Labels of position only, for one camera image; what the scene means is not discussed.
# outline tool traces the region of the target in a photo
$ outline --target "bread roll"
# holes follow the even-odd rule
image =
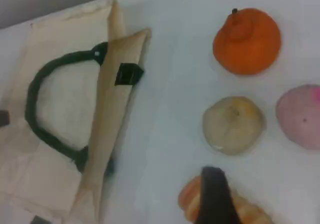
[[[180,192],[178,204],[184,210],[185,218],[195,222],[200,209],[201,176],[193,178]],[[242,224],[273,224],[271,218],[257,205],[231,191],[233,205]]]

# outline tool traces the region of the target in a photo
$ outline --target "orange persimmon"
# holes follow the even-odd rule
[[[281,47],[275,21],[257,9],[233,9],[213,41],[213,55],[237,75],[254,75],[268,68]]]

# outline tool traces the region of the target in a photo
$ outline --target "dark object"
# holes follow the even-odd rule
[[[0,110],[0,128],[10,124],[10,116],[7,110]]]
[[[51,221],[42,219],[41,217],[39,217],[39,216],[36,215],[36,216],[33,218],[33,220],[30,222],[30,224],[51,224]]]
[[[135,63],[121,63],[114,85],[135,85],[144,71]]]
[[[195,224],[241,224],[224,172],[204,167],[201,174],[200,210]]]
[[[44,128],[39,126],[37,121],[37,98],[42,82],[57,68],[76,64],[82,61],[95,60],[100,66],[103,64],[104,57],[108,51],[108,43],[104,42],[96,45],[92,50],[89,51],[78,51],[70,54],[66,54],[60,58],[54,59],[44,65],[35,78],[30,83],[27,93],[26,110],[24,113],[25,120],[28,122],[32,131],[36,136],[44,141],[47,145],[57,150],[61,154],[67,156],[74,161],[79,172],[83,173],[87,159],[88,159],[88,147],[84,147],[82,150],[75,150],[70,146],[62,143],[57,137],[46,131]],[[109,162],[112,163],[106,169],[106,174],[111,174],[114,169],[113,157],[111,156]]]

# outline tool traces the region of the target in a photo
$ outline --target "white surface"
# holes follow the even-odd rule
[[[182,186],[204,165],[225,170],[276,224],[320,223],[320,153],[288,141],[274,107],[283,92],[320,84],[319,0],[119,0],[130,32],[152,28],[145,76],[131,99],[119,139],[117,172],[104,223],[187,223],[177,205]],[[283,48],[261,75],[240,78],[212,56],[212,41],[232,8],[255,7],[278,23]],[[9,79],[28,23],[0,31],[0,83]],[[202,114],[228,95],[244,95],[265,113],[267,129],[255,148],[225,157],[208,147]],[[6,218],[7,223],[20,224]]]

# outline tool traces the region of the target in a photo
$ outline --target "black tag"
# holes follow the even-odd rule
[[[0,110],[0,127],[10,124],[10,116],[7,110]]]
[[[51,222],[36,215],[30,224],[51,224]]]
[[[143,69],[134,63],[121,63],[114,85],[135,85],[141,79]]]

